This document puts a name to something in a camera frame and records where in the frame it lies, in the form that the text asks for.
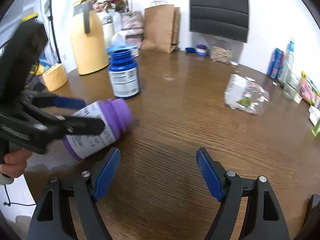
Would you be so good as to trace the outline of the person's left hand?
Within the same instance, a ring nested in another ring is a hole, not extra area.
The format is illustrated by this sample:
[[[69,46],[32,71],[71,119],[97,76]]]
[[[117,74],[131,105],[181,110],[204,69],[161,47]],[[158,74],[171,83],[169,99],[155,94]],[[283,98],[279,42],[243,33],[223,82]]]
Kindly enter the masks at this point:
[[[4,156],[4,163],[1,164],[1,174],[11,178],[18,178],[24,173],[27,166],[27,160],[31,155],[32,152],[24,148],[6,154]]]

